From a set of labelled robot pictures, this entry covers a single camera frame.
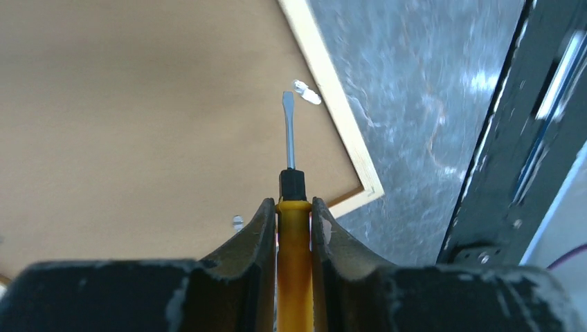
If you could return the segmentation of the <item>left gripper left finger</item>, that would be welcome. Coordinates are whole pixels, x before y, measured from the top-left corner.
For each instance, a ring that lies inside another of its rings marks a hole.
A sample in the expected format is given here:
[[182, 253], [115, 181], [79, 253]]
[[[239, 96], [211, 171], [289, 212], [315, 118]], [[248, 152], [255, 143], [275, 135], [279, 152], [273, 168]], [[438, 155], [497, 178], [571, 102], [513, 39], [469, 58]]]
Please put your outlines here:
[[276, 207], [200, 260], [45, 261], [1, 300], [2, 331], [272, 331]]

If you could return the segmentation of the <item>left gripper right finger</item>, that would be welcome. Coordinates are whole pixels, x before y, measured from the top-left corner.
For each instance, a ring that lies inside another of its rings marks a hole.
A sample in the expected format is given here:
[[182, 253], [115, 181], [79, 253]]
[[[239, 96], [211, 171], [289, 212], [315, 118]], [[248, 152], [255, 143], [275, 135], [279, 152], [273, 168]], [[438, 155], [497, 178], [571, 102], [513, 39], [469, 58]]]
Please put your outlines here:
[[561, 284], [527, 266], [395, 265], [311, 203], [316, 331], [583, 331]]

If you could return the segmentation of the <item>yellow handle screwdriver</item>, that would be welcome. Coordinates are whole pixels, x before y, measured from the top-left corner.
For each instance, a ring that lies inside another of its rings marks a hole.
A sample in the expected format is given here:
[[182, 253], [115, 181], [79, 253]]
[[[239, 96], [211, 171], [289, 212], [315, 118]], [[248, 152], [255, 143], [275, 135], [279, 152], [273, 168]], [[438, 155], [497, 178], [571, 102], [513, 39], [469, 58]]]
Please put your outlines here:
[[287, 165], [279, 175], [277, 253], [277, 330], [313, 331], [310, 212], [305, 174], [296, 168], [294, 95], [282, 94]]

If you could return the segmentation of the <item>wooden picture frame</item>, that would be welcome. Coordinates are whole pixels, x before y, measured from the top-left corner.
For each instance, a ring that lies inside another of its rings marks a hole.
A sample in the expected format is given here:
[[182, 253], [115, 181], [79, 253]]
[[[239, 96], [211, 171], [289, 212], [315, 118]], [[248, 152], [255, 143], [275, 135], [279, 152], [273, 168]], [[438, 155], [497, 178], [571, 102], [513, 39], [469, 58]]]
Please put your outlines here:
[[306, 1], [2, 1], [1, 273], [200, 258], [296, 165], [343, 216], [381, 181]]

